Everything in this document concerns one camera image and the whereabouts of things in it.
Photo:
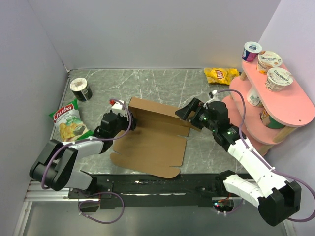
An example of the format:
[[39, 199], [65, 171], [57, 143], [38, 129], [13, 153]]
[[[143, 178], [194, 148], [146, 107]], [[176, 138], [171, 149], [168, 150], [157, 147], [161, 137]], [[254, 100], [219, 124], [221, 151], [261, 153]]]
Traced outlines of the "brown cardboard box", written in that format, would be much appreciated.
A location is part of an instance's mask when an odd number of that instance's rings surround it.
[[128, 108], [136, 128], [114, 142], [112, 163], [162, 178], [179, 175], [192, 125], [176, 116], [174, 106], [133, 97]]

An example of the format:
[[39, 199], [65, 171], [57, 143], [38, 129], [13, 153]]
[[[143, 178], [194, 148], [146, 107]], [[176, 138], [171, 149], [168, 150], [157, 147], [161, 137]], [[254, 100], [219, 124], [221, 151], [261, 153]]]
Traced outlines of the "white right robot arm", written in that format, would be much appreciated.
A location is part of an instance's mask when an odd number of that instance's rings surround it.
[[242, 197], [255, 206], [260, 216], [271, 226], [299, 211], [301, 186], [274, 173], [261, 155], [254, 154], [255, 149], [250, 140], [230, 122], [224, 102], [203, 103], [194, 98], [175, 114], [198, 129], [209, 129], [216, 143], [233, 156], [254, 180], [251, 183], [232, 171], [225, 171], [217, 177], [220, 181], [215, 184], [219, 195], [233, 193]]

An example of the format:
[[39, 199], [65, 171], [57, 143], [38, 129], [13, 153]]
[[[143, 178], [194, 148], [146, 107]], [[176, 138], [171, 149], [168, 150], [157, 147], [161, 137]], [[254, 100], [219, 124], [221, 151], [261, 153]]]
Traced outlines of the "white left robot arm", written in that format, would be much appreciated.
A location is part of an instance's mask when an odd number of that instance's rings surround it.
[[55, 191], [68, 187], [79, 189], [87, 198], [97, 193], [97, 178], [84, 171], [74, 170], [74, 164], [83, 157], [106, 152], [113, 141], [136, 128], [137, 119], [131, 112], [123, 116], [112, 111], [105, 113], [100, 125], [87, 139], [76, 142], [50, 140], [34, 164], [30, 178]]

